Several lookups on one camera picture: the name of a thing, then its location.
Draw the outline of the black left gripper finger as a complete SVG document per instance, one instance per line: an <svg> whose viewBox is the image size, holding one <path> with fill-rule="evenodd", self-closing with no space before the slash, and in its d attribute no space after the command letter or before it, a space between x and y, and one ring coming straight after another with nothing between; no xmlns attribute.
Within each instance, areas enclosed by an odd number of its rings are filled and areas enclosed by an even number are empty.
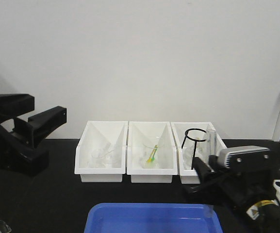
<svg viewBox="0 0 280 233"><path fill-rule="evenodd" d="M31 148L37 148L40 142L54 130L67 122L67 109L56 106L24 121L14 119L13 136Z"/></svg>
<svg viewBox="0 0 280 233"><path fill-rule="evenodd" d="M0 94L0 121L6 121L34 110L30 94Z"/></svg>

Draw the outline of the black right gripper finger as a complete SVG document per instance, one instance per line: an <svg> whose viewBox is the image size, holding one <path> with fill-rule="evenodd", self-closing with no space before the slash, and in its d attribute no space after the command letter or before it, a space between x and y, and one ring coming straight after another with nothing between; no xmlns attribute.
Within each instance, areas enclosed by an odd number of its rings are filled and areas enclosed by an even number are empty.
<svg viewBox="0 0 280 233"><path fill-rule="evenodd" d="M227 193L223 183L227 177L226 168L218 163L218 159L218 156L209 156L209 164L206 164L199 157L193 159L193 168L198 175L200 184L198 186L184 185L185 194L205 194L213 191Z"/></svg>

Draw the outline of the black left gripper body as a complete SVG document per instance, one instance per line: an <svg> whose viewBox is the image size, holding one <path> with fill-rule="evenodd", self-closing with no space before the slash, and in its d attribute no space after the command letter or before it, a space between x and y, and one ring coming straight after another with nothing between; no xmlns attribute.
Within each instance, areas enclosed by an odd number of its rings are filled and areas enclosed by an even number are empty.
<svg viewBox="0 0 280 233"><path fill-rule="evenodd" d="M49 166L49 152L23 144L0 125L0 169L35 176Z"/></svg>

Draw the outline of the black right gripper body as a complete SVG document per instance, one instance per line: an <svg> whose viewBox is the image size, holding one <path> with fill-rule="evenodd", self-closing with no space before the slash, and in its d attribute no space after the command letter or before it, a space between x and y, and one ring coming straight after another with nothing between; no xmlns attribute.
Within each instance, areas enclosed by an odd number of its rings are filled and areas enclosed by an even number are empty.
<svg viewBox="0 0 280 233"><path fill-rule="evenodd" d="M227 169L207 172L207 203L224 205L246 218L279 218L272 169Z"/></svg>

